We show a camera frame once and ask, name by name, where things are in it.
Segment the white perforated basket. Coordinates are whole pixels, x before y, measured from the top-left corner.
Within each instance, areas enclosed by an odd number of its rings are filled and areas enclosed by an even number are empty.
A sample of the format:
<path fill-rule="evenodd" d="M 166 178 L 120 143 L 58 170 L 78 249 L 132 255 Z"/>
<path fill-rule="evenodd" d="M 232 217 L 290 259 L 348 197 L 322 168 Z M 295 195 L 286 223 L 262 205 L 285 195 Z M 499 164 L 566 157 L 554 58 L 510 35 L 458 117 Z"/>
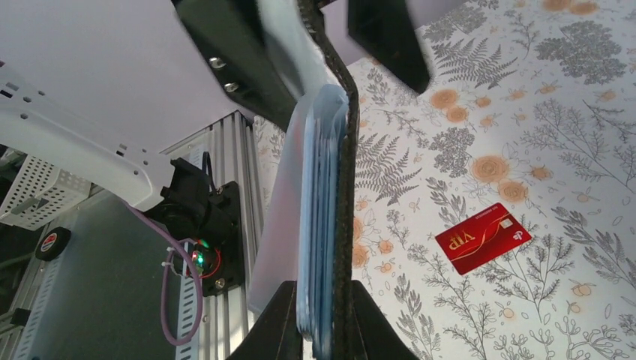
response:
<path fill-rule="evenodd" d="M 1 223 L 37 230 L 87 199 L 91 187 L 90 181 L 28 155 L 1 204 Z"/>

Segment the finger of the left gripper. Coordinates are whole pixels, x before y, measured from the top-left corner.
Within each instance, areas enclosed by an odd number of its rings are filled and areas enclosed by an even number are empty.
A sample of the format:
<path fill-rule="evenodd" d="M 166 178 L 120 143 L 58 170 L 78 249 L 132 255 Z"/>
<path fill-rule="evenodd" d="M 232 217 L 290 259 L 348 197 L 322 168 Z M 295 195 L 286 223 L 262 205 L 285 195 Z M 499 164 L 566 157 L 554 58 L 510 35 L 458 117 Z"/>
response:
<path fill-rule="evenodd" d="M 347 31 L 365 52 L 416 94 L 424 93 L 431 72 L 405 0 L 350 0 Z"/>
<path fill-rule="evenodd" d="M 286 131 L 296 100 L 266 52 L 257 2 L 182 0 L 172 5 L 226 96 Z"/>

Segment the black tape roll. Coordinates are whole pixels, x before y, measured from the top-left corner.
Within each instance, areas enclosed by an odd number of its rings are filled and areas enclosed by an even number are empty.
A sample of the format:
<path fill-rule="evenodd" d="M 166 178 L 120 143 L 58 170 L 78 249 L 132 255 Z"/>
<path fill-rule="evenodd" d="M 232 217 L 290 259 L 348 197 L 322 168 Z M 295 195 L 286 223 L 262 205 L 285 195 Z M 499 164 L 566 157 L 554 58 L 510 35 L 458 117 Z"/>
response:
<path fill-rule="evenodd" d="M 72 232 L 64 227 L 50 230 L 39 242 L 34 256 L 36 259 L 51 262 L 57 258 L 71 240 Z"/>

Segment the black leather card holder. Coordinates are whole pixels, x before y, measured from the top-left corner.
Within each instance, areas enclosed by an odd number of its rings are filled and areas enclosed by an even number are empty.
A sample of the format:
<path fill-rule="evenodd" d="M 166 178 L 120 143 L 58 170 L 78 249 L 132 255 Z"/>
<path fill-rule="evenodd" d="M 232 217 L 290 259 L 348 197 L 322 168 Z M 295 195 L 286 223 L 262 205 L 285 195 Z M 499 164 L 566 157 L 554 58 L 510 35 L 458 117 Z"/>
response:
<path fill-rule="evenodd" d="M 283 154 L 247 301 L 262 313 L 296 282 L 296 328 L 316 359 L 351 359 L 356 83 L 312 1 L 260 1 L 268 55 L 292 89 Z"/>

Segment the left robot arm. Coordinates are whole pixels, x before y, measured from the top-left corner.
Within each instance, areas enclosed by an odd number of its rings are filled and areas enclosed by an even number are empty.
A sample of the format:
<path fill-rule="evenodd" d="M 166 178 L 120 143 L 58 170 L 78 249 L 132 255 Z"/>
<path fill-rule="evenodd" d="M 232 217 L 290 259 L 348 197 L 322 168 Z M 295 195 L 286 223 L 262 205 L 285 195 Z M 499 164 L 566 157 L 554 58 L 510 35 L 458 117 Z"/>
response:
<path fill-rule="evenodd" d="M 177 239 L 236 230 L 209 175 L 159 149 L 228 99 L 290 126 L 299 92 L 344 90 L 346 156 L 355 81 L 317 1 L 3 1 L 1 144 L 86 179 Z"/>

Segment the floral patterned table mat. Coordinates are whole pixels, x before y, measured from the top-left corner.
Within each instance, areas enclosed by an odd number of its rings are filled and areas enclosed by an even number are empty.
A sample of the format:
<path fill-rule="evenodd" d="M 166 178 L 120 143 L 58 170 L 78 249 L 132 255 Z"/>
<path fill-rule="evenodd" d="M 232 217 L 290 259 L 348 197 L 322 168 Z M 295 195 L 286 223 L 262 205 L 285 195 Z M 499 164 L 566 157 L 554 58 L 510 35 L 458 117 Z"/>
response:
<path fill-rule="evenodd" d="M 635 357 L 635 3 L 467 1 L 414 94 L 370 57 L 353 276 L 418 359 Z M 502 203 L 532 239 L 458 274 L 435 236 Z"/>

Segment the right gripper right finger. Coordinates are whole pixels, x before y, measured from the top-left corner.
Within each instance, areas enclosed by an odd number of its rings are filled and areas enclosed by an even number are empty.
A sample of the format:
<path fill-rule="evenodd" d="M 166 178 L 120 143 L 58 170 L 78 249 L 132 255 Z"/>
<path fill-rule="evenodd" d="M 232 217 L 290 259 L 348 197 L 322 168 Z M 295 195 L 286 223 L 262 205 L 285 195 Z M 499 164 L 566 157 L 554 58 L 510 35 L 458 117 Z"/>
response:
<path fill-rule="evenodd" d="M 352 359 L 417 360 L 358 280 L 352 281 Z"/>

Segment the red VIP card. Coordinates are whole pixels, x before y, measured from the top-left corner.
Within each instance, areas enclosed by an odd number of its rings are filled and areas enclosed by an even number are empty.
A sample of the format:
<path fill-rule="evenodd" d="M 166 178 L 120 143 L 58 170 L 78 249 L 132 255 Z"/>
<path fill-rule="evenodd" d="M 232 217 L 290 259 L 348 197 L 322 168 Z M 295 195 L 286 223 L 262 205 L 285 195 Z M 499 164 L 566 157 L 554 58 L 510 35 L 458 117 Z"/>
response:
<path fill-rule="evenodd" d="M 533 237 L 500 202 L 435 236 L 459 275 L 528 243 Z"/>

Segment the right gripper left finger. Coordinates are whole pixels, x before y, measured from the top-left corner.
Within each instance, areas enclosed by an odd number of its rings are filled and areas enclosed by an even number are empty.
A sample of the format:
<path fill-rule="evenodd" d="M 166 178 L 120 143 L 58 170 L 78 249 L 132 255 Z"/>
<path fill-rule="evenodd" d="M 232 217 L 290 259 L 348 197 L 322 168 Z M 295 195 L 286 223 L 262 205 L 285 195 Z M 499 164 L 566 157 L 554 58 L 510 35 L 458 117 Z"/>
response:
<path fill-rule="evenodd" d="M 296 282 L 287 280 L 228 360 L 297 360 L 302 347 L 296 326 Z"/>

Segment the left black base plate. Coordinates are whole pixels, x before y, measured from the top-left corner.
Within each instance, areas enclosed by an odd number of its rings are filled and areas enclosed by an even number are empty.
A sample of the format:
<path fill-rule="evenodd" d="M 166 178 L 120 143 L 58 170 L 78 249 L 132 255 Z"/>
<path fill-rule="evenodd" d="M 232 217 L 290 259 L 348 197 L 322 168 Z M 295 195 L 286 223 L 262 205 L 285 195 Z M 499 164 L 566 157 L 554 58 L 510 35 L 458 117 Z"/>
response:
<path fill-rule="evenodd" d="M 204 297 L 220 296 L 245 282 L 239 184 L 235 181 L 224 184 L 209 200 L 211 218 L 205 236 L 195 240 L 190 252 Z"/>

